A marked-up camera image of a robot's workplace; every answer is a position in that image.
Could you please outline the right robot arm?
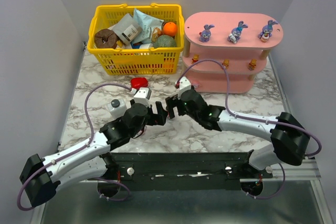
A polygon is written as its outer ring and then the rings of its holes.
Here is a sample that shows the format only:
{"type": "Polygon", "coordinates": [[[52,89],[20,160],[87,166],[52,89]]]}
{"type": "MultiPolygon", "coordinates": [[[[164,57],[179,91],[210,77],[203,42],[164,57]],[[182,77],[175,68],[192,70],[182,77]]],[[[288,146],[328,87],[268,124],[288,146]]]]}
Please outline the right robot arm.
{"type": "Polygon", "coordinates": [[[165,102],[170,118],[175,117],[177,109],[180,116],[189,116],[207,130],[240,132],[268,140],[269,145],[248,153],[246,163],[255,170],[277,163],[302,164],[309,137],[290,113],[282,112],[268,118],[255,116],[248,120],[246,114],[229,113],[223,106],[207,104],[194,89],[167,97],[165,102]]]}

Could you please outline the purple bunny toy blue bow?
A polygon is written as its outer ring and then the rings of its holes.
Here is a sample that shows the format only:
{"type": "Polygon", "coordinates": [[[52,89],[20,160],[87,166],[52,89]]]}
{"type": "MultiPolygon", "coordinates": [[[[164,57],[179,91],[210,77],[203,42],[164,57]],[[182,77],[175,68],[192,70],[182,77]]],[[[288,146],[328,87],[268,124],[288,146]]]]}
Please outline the purple bunny toy blue bow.
{"type": "Polygon", "coordinates": [[[238,26],[231,30],[231,33],[228,35],[227,40],[229,42],[232,42],[233,44],[236,44],[240,40],[244,28],[248,28],[248,25],[241,20],[238,23],[238,26]]]}

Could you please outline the purple bunny toy with cake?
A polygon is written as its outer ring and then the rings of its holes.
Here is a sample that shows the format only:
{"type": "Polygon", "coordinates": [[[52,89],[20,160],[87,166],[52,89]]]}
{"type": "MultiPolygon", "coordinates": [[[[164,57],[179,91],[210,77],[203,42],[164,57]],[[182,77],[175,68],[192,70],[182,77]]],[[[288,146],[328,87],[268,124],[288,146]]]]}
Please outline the purple bunny toy with cake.
{"type": "Polygon", "coordinates": [[[269,38],[272,36],[273,25],[278,25],[279,23],[276,20],[269,20],[267,25],[262,28],[262,31],[258,35],[258,38],[261,42],[267,42],[269,38]]]}

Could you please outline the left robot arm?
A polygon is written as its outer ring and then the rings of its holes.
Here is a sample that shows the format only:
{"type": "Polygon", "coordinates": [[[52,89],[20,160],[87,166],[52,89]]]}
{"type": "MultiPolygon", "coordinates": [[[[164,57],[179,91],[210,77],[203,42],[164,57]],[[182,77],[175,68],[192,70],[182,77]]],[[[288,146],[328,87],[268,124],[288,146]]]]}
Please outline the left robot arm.
{"type": "Polygon", "coordinates": [[[103,155],[128,143],[146,126],[165,124],[168,112],[161,102],[155,105],[156,113],[147,99],[133,99],[130,108],[124,100],[114,99],[108,103],[113,120],[92,132],[87,140],[49,156],[30,156],[19,177],[22,188],[17,196],[18,207],[25,210],[21,205],[23,193],[35,208],[68,184],[102,177],[108,170],[103,155]]]}

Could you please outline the orange bear toy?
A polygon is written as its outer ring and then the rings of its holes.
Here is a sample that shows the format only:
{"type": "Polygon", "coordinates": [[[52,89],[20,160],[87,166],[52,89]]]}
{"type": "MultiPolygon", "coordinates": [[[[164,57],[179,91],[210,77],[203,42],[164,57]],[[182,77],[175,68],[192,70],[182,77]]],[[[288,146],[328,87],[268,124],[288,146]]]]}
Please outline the orange bear toy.
{"type": "Polygon", "coordinates": [[[253,70],[255,70],[256,66],[257,66],[257,60],[256,59],[252,59],[250,61],[250,63],[248,64],[248,69],[251,70],[251,71],[253,71],[253,70]]]}
{"type": "Polygon", "coordinates": [[[225,69],[229,68],[229,59],[225,59],[222,63],[222,65],[224,66],[225,69]]]}
{"type": "Polygon", "coordinates": [[[198,54],[195,54],[192,58],[192,64],[196,63],[199,61],[199,55],[198,54]]]}

